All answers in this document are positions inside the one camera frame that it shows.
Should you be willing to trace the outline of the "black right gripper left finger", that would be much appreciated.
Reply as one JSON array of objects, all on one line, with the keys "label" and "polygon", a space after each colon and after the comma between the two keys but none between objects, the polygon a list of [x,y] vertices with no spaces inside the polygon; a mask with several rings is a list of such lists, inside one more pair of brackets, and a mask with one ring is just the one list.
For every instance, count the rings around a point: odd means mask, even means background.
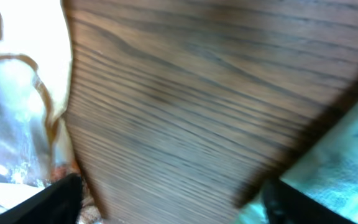
[{"label": "black right gripper left finger", "polygon": [[69,174],[0,214],[0,224],[75,224],[82,208],[82,199],[81,177]]}]

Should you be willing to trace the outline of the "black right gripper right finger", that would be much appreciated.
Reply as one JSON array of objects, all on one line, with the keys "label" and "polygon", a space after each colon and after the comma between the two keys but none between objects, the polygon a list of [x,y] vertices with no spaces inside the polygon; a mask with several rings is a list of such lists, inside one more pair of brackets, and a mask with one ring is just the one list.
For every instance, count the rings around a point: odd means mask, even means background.
[{"label": "black right gripper right finger", "polygon": [[262,201],[270,224],[355,224],[279,179],[263,184]]}]

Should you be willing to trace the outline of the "teal large tissue pack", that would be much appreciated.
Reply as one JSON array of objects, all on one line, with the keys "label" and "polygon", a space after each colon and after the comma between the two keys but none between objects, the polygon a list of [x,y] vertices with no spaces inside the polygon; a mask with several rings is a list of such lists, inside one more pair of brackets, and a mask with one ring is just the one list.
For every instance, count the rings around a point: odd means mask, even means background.
[{"label": "teal large tissue pack", "polygon": [[[358,102],[279,179],[334,213],[358,223]],[[262,189],[236,224],[268,224]]]}]

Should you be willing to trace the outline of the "clear brown snack bag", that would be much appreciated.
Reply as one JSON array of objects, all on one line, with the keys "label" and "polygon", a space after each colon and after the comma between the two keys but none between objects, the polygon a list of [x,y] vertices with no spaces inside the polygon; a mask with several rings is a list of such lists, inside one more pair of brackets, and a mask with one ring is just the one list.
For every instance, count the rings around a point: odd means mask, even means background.
[{"label": "clear brown snack bag", "polygon": [[57,180],[69,163],[61,115],[72,51],[61,1],[0,0],[0,214]]}]

